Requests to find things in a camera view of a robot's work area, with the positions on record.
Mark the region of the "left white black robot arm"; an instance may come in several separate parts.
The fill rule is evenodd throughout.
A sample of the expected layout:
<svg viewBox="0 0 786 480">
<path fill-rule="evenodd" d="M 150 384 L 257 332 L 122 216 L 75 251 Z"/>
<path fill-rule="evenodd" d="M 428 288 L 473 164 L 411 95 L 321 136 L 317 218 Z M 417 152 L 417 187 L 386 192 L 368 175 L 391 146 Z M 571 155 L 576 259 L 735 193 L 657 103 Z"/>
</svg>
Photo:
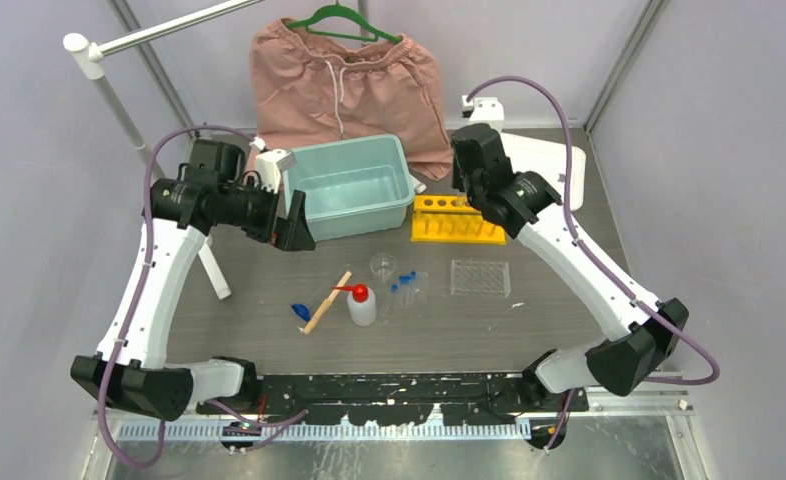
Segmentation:
<svg viewBox="0 0 786 480">
<path fill-rule="evenodd" d="M 174 178 L 153 181 L 145 195 L 137 263 L 117 314 L 91 356 L 77 356 L 71 378 L 104 406 L 162 421 L 219 400 L 238 413 L 254 409 L 261 382 L 253 362 L 217 356 L 167 363 L 167 343 L 183 286 L 216 226 L 281 251 L 312 251 L 306 195 L 292 193 L 279 216 L 280 184 L 296 163 L 293 151 L 263 149 L 251 171 L 244 151 L 197 140 Z"/>
</svg>

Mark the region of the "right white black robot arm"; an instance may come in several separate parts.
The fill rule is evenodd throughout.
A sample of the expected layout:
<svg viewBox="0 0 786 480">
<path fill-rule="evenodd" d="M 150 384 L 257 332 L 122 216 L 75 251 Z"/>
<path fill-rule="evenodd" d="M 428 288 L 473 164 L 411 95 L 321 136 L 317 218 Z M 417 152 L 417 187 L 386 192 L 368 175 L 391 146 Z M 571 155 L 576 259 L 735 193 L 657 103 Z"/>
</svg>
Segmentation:
<svg viewBox="0 0 786 480">
<path fill-rule="evenodd" d="M 601 341 L 555 350 L 526 369 L 527 403 L 551 409 L 563 392 L 599 385 L 629 395 L 669 357 L 689 318 L 677 298 L 660 300 L 636 284 L 566 214 L 559 192 L 540 174 L 517 171 L 498 131 L 485 123 L 451 137 L 453 186 L 488 222 L 537 254 L 584 303 Z"/>
</svg>

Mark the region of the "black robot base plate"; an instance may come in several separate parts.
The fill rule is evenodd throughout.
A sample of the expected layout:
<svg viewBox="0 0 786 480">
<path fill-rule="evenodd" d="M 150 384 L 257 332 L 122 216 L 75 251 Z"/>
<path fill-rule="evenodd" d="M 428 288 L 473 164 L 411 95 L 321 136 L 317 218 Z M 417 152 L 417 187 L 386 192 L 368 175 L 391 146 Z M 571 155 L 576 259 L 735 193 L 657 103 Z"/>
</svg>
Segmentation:
<svg viewBox="0 0 786 480">
<path fill-rule="evenodd" d="M 445 426 L 504 425 L 525 415 L 556 419 L 564 394 L 538 393 L 518 373 L 265 375 L 252 393 L 222 398 L 241 414 L 264 422 L 305 410 L 307 425 L 417 426 L 436 411 Z"/>
</svg>

